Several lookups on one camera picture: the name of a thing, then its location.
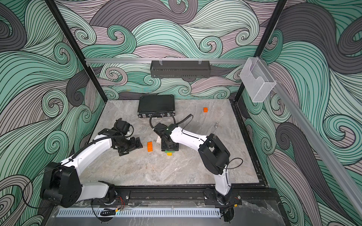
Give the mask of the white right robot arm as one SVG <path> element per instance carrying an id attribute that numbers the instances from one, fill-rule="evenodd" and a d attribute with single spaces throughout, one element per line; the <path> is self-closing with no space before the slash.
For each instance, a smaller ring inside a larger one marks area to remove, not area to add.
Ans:
<path id="1" fill-rule="evenodd" d="M 222 141 L 213 133 L 208 136 L 195 134 L 184 130 L 176 124 L 165 126 L 159 124 L 160 129 L 154 128 L 154 132 L 166 145 L 165 151 L 171 151 L 170 146 L 179 144 L 187 146 L 199 153 L 204 167 L 214 175 L 216 200 L 221 205 L 230 202 L 232 185 L 228 181 L 228 169 L 230 164 L 230 152 Z"/>

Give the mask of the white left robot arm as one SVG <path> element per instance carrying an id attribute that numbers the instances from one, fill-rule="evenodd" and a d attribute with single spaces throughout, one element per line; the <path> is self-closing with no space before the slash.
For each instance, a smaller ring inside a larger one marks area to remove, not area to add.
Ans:
<path id="1" fill-rule="evenodd" d="M 99 199 L 106 205 L 116 201 L 115 185 L 99 181 L 96 184 L 81 184 L 79 177 L 83 171 L 101 154 L 110 148 L 120 151 L 120 155 L 129 154 L 143 148 L 140 139 L 125 138 L 122 135 L 98 135 L 79 152 L 60 163 L 51 162 L 44 170 L 40 198 L 65 208 L 76 202 Z"/>

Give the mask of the orange long lego brick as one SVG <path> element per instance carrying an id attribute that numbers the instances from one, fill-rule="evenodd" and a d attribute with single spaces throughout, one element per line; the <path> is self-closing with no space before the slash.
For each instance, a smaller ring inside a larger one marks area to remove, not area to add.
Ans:
<path id="1" fill-rule="evenodd" d="M 150 141 L 147 143 L 147 151 L 152 152 L 153 151 L 153 142 Z"/>

